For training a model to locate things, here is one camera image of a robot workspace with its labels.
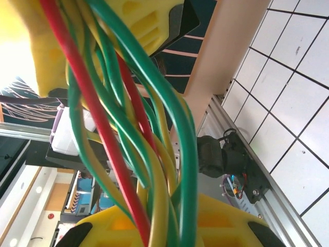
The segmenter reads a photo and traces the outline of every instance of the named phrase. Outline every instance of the wire bundle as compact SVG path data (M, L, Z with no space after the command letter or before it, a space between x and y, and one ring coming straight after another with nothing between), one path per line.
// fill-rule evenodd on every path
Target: wire bundle
M187 104L104 0L63 1L59 8L55 0L40 3L67 58L70 117L81 160L134 222L144 246L195 246L198 165L195 128ZM83 40L77 39L68 14L71 8L80 11ZM95 14L113 32L124 59L115 52ZM101 73L95 63L100 64ZM130 70L147 90L154 112L140 96ZM90 110L99 136L83 126L82 105ZM180 141L180 181L163 106ZM122 194L98 162L88 138L103 143ZM138 177L137 193L126 163Z

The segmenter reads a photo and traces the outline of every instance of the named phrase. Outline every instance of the pink stripe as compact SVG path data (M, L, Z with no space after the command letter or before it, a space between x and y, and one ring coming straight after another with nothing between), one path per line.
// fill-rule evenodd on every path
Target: pink stripe
M185 35L186 38L191 38L195 40L204 40L204 37L192 36L192 35Z
M170 53L170 54L175 54L175 55L180 55L180 56L185 56L185 57L197 58L197 54L195 54L195 53L176 51L176 50L167 50L167 49L164 49L163 52Z
M166 75L167 77L190 77L191 75Z

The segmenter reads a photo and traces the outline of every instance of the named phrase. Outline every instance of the metal rail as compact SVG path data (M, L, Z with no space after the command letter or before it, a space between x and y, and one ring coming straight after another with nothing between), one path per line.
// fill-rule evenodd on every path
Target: metal rail
M49 142L50 129L0 122L0 136Z
M213 96L207 108L205 119L207 117L211 117L212 120L204 121L200 132L208 128L208 132L223 136L225 130L237 129L216 96ZM321 246L238 129L237 133L270 183L270 189L253 205L259 217L268 223L286 246Z

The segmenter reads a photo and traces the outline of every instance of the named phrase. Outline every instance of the red wire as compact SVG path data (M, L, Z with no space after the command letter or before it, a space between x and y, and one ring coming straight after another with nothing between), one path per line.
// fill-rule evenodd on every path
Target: red wire
M242 186L242 189L241 189L241 194L240 194L238 199L242 199L243 191L245 190L245 186L247 184L247 174L242 173L242 175L243 175L243 178L244 178L244 182L243 182L243 186Z
M142 133L148 143L151 145L152 149L157 153L157 149L153 140L153 135L151 131L151 127L148 121L148 117L145 113L145 109L143 106L143 102L139 97L138 90L136 88L135 82L130 74L128 66L126 65L125 61L117 54L121 77L123 83L128 91L130 99L132 101L132 105L134 111L136 113L136 117L140 126L142 128Z
M135 193L134 186L130 180L128 169L121 156L117 141L110 128L103 107L99 101L98 95L93 87L92 80L84 65L84 62L78 52L73 39L71 38L61 14L57 8L55 0L40 0L41 6L48 19L50 27L56 36L63 53L65 54L72 71L77 79L79 88L84 96L89 110L93 116L100 137L104 143L104 148L113 164L113 170L121 187L123 197L128 205L129 211L140 232L141 239L145 246L148 246L150 236L150 222L143 209L140 200Z

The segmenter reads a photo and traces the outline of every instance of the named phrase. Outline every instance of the white tile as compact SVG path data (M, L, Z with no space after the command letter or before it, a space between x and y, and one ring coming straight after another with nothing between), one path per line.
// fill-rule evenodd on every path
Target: white tile
M250 146L268 171L279 161L295 138L271 115L268 115Z
M291 147L271 175L299 214L329 187L329 169L300 142Z
M299 135L328 94L329 91L318 84L294 74L272 113L295 135Z
M329 101L312 120L300 139L329 164Z
M266 60L267 58L262 54L250 50L236 80L241 83L246 90L250 91L264 67Z
M263 16L263 18L262 18L262 21L260 22L260 24L259 24L259 26L258 26L258 28L257 28L257 31L255 32L255 35L254 35L253 38L252 38L251 45L253 44L253 42L254 42L254 40L255 40L257 34L258 34L258 31L259 31L259 29L261 28L261 26L262 26L262 24L263 24L263 21L264 21L264 19L265 19L266 16L267 16L267 12L268 12L268 10L266 10L266 12L265 12L265 14L264 14L264 16Z
M329 193L318 201L302 219L323 247L329 243Z
M238 73L239 73L239 71L240 71L240 68L241 68L241 66L243 65L244 61L245 61L246 56L249 54L249 51L250 51L250 48L247 50L247 52L246 52L245 55L243 56L243 59L241 60L240 65L237 67L237 70L235 71L235 74L234 74L234 76L233 76L233 79L236 79L236 77L237 77L237 75L238 75Z
M329 86L329 23L326 23L319 36L298 67L301 73Z
M280 9L286 11L293 11L298 3L298 0L273 0L271 9Z
M237 82L234 82L232 89L226 96L226 101L223 104L224 110L233 121L239 113L247 96L248 93Z
M296 68L324 21L314 17L293 15L271 57L291 68Z
M329 15L329 1L328 0L301 0L299 2L295 12L328 16Z
M251 94L269 110L292 73L279 63L268 60Z
M247 142L250 142L257 129L266 117L267 111L252 97L248 97L235 125L241 131Z
M252 47L269 55L273 50L290 14L269 11L254 40Z

